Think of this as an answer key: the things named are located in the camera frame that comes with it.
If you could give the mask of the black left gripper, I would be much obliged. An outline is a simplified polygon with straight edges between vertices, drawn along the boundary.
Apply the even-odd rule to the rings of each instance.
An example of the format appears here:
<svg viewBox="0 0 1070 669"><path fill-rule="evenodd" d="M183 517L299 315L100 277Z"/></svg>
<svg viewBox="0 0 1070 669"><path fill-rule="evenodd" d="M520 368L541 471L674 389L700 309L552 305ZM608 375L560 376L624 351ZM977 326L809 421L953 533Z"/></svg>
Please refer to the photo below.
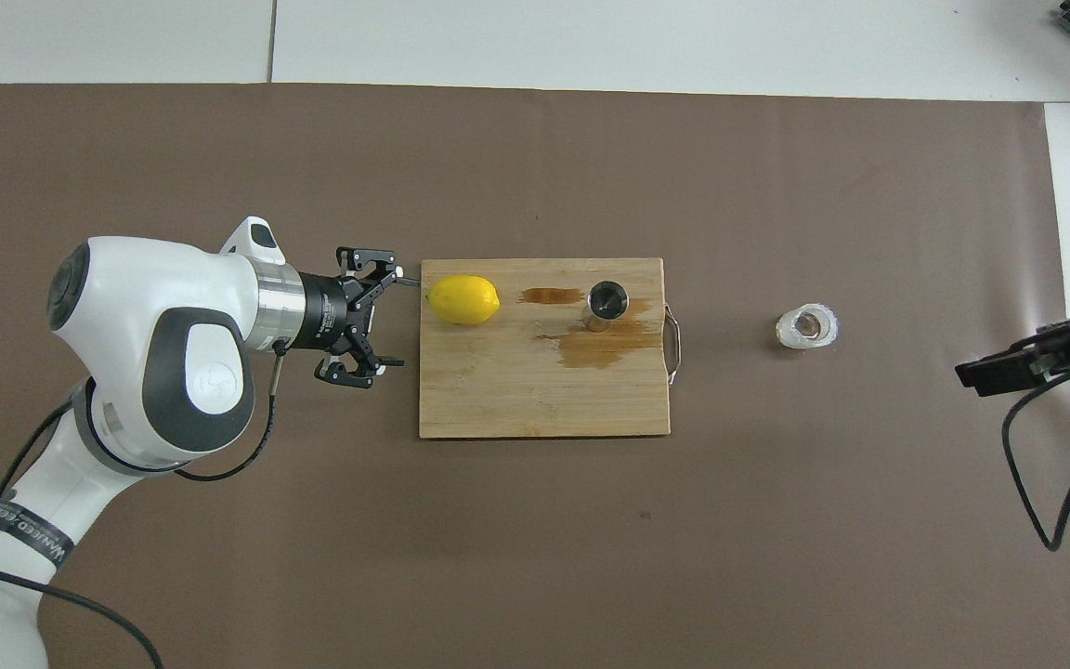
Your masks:
<svg viewBox="0 0 1070 669"><path fill-rule="evenodd" d="M301 272L305 292L305 313L299 330L299 347L324 350L315 378L326 384L369 389L374 378L389 367L403 367L406 361L379 356L369 340L370 302L355 309L358 300L377 300L389 285L419 288L421 282L407 278L392 250L340 246L335 250L341 276Z"/></svg>

